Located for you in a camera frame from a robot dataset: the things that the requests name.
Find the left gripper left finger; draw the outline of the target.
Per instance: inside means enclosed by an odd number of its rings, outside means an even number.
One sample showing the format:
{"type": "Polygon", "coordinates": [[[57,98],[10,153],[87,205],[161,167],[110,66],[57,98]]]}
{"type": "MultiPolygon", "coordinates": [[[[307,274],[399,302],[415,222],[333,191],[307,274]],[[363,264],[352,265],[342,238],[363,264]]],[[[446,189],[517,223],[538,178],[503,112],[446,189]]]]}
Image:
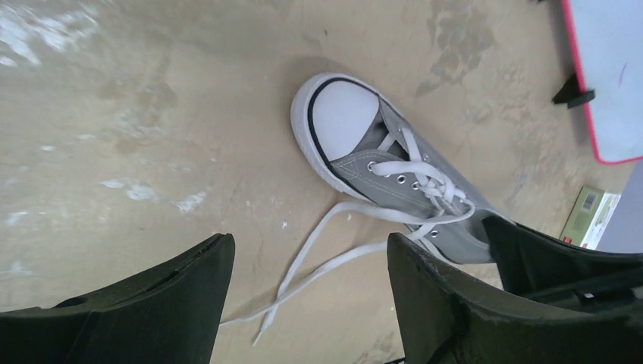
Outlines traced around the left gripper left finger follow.
{"type": "Polygon", "coordinates": [[[235,242],[215,234],[162,264],[48,309],[1,315],[3,363],[207,363],[235,242]]]}

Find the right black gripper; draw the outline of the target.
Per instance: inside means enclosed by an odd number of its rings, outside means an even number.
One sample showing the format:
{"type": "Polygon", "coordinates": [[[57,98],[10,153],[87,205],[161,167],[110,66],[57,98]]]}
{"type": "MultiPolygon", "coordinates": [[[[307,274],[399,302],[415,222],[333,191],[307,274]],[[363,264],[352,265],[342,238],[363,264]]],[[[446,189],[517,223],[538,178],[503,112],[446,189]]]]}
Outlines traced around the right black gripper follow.
{"type": "Polygon", "coordinates": [[[499,217],[482,222],[505,291],[578,312],[642,302],[642,255],[564,243],[499,217]]]}

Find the white shoelace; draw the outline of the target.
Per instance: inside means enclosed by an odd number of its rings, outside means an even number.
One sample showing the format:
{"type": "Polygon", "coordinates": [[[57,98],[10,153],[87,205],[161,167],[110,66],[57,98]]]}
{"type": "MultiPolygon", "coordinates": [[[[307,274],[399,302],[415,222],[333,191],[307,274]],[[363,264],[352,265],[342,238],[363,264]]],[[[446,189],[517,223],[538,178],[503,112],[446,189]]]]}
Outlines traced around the white shoelace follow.
{"type": "Polygon", "coordinates": [[[262,317],[258,331],[263,334],[274,321],[279,306],[305,286],[330,270],[360,256],[382,251],[384,242],[370,243],[350,249],[317,267],[292,287],[290,284],[325,225],[342,212],[359,212],[384,221],[409,227],[408,238],[437,252],[428,240],[435,228],[460,223],[471,218],[477,204],[460,189],[453,178],[437,168],[422,153],[411,130],[402,129],[396,140],[387,133],[374,149],[352,151],[320,164],[316,171],[336,190],[355,196],[355,200],[339,202],[323,216],[295,255],[282,279],[274,302],[255,313],[227,320],[228,324],[250,322],[262,317]]]}

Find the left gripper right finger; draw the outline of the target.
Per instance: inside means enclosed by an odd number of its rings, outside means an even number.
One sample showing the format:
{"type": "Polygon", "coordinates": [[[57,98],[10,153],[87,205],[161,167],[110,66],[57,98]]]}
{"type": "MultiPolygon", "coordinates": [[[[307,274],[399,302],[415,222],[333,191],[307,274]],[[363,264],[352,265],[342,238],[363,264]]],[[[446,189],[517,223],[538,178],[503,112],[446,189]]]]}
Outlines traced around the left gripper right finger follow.
{"type": "Polygon", "coordinates": [[[407,363],[640,363],[642,302],[583,313],[497,289],[399,233],[387,265],[407,363]]]}

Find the grey canvas sneaker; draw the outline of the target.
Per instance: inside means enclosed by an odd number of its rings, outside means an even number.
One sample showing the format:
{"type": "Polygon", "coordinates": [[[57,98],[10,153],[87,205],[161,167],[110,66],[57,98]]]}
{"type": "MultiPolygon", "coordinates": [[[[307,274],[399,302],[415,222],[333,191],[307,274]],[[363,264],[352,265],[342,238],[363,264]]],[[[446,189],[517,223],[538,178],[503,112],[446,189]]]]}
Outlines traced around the grey canvas sneaker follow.
{"type": "Polygon", "coordinates": [[[356,198],[351,210],[405,225],[444,261],[492,262],[483,221],[496,209],[375,88],[317,74],[297,90],[290,122],[318,176],[356,198]]]}

